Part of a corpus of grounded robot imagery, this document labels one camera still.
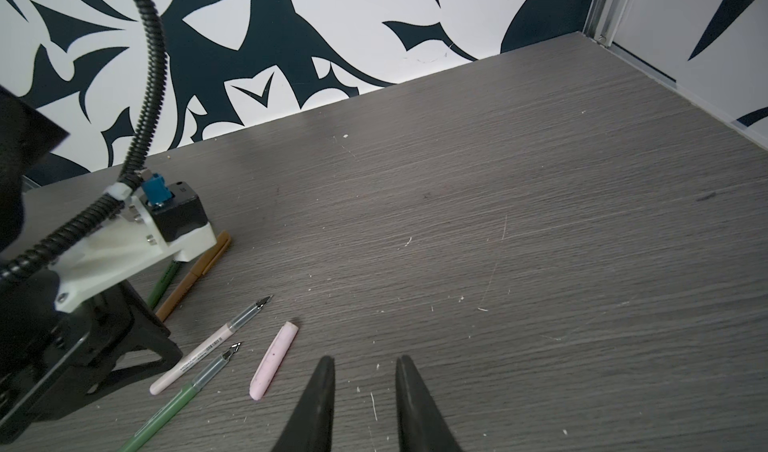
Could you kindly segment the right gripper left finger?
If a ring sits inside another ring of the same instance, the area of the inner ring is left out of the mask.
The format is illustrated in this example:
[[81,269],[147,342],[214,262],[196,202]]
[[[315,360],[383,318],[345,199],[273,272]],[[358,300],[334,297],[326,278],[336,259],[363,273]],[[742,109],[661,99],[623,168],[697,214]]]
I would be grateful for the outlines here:
[[323,356],[272,452],[328,452],[332,449],[335,362]]

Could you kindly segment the pink pen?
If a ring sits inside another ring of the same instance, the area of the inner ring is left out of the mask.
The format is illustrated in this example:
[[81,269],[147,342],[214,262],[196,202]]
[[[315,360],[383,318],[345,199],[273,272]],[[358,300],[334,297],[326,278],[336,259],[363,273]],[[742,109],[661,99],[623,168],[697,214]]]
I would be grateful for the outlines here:
[[202,361],[213,350],[219,347],[235,332],[237,332],[245,324],[252,320],[267,304],[271,302],[272,298],[273,296],[270,295],[254,302],[247,309],[221,326],[205,341],[193,349],[189,354],[180,359],[177,364],[173,366],[169,371],[165,372],[160,378],[153,382],[149,388],[150,394],[156,396],[167,389],[188,370]]

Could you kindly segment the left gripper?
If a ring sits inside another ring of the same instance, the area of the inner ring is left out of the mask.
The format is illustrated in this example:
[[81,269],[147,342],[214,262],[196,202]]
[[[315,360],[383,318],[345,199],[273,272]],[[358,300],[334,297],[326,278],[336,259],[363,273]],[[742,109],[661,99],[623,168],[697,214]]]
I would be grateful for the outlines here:
[[182,357],[169,329],[128,283],[56,309],[59,276],[35,274],[1,296],[1,441],[65,417]]

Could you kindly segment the orange pen cap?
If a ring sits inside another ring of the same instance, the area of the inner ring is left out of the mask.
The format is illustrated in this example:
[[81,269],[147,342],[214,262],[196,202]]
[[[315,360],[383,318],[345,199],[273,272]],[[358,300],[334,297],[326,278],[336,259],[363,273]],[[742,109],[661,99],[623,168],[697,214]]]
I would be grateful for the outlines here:
[[192,272],[197,277],[205,276],[221,256],[228,250],[232,242],[231,235],[227,231],[222,231],[217,236],[216,244],[206,251],[192,268]]

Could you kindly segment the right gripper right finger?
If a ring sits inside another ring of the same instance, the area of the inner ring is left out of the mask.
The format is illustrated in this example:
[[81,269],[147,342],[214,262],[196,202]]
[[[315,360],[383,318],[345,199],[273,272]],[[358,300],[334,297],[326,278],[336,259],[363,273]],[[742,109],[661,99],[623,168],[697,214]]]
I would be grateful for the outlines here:
[[397,359],[395,385],[401,451],[462,451],[408,355]]

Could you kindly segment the dark green pen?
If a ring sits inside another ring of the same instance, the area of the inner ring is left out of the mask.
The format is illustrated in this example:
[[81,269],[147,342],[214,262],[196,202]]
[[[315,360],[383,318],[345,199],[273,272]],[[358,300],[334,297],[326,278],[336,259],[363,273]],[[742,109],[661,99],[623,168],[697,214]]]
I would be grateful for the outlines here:
[[118,451],[139,451],[229,364],[232,357],[239,351],[240,347],[241,342],[237,342],[231,345],[221,356],[212,361],[192,382],[183,386],[168,403],[145,422],[144,425],[118,449]]

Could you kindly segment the light green pen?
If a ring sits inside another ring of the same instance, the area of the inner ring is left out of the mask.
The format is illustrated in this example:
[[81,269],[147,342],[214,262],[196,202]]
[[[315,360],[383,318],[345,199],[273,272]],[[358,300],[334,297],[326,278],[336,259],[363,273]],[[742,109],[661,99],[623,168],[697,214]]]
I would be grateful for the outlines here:
[[170,283],[178,273],[181,267],[181,263],[177,261],[171,261],[164,270],[161,277],[155,283],[152,291],[146,299],[146,303],[150,309],[155,309],[159,304],[160,299],[166,293]]

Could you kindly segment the orange pen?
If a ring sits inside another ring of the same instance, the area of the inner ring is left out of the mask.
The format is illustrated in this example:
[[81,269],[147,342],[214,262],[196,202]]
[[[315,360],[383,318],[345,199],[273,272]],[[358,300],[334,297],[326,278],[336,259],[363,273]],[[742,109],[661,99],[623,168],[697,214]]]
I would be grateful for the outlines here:
[[164,322],[171,315],[199,279],[200,275],[193,272],[190,272],[182,279],[155,312],[155,315],[161,322]]

